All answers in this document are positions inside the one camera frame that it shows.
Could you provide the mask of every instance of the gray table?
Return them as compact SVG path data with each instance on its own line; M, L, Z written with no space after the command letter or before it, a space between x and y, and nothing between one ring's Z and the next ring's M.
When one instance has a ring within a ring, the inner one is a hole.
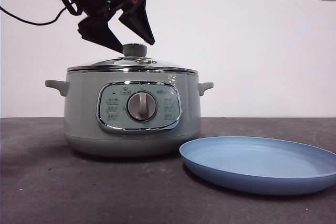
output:
M196 177L177 153L142 159L72 151L60 118L1 120L1 223L335 223L336 186L258 196ZM201 136L281 138L336 152L336 119L203 118Z

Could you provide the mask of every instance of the plate rim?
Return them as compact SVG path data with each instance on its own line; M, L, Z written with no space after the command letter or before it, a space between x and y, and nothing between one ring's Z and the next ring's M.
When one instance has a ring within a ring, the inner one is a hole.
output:
M179 151L180 155L183 158L187 159L188 161L190 161L190 162L192 162L192 163L194 163L196 165L199 165L199 166L202 166L202 167L205 167L205 168L208 168L208 169L212 169L212 170L217 170L217 171L222 172L222 173L229 173L229 174L235 174L235 175L243 175L243 176L265 178L265 179L312 179L312 178L324 178L324 177L330 177L330 176L336 175L336 170L335 170L335 172L332 172L332 173L322 174L322 175L318 175L318 176L309 176L309 177L267 177L267 176L253 175L253 174L234 173L234 172L229 172L227 170L217 169L217 168L213 168L213 167L209 167L209 166L205 166L205 165L196 163L196 162L190 160L189 158L187 158L182 153L182 148L185 145L190 144L191 142L196 142L196 141L200 141L200 140L204 140L204 139L209 139L209 138L214 139L214 138L229 138L229 137L261 138L261 139L268 139L268 140L273 140L273 141L281 141L281 142L290 142L290 143L295 143L295 144L301 144L301 145L306 145L306 146L309 146L309 147L312 147L312 148L317 148L317 149L320 149L320 150L325 151L325 152L329 152L330 154L332 154L336 158L336 153L328 151L328 150L323 149L323 148L319 148L319 147L313 146L313 145L299 143L299 142L295 142L295 141L289 141L289 140L282 140L282 139L277 139L277 138L260 137L260 136L210 136L210 137L202 137L202 138L197 138L197 139L194 139L194 140L191 140L191 141L188 141L188 142L182 144L180 146L180 148L178 149L178 151Z

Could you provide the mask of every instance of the glass lid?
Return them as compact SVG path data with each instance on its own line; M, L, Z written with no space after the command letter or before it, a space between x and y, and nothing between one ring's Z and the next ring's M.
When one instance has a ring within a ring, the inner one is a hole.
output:
M90 65L83 65L68 68L67 71L78 70L108 70L108 69L134 69L134 70L165 70L197 73L196 70L186 69L179 65L155 60L146 57L147 47L142 44L126 44L123 45L123 57L104 60Z

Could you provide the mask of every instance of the black cable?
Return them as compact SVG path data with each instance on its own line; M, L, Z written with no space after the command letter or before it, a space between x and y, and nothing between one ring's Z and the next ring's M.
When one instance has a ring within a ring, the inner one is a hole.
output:
M58 18L61 16L62 12L64 12L67 8L64 7L56 16L56 18L52 21L49 21L49 22L45 22L45 23L35 23L35 22L31 22L31 21L27 21L27 20L24 20L24 19L21 19L17 16L15 16L14 14L11 14L9 11L3 9L1 6L0 6L0 10L2 10L5 14L9 15L10 17L13 17L13 18L16 18L17 20L20 20L21 22L24 22L24 23L27 23L27 24L31 24L31 25L35 25L35 26L46 26L46 25L50 25L54 22L56 22L58 20Z

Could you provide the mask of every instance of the lid handle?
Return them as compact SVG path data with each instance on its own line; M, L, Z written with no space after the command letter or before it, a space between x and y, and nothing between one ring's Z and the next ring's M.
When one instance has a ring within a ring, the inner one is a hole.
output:
M122 53L125 57L145 58L147 55L147 46L135 43L125 44L122 46Z

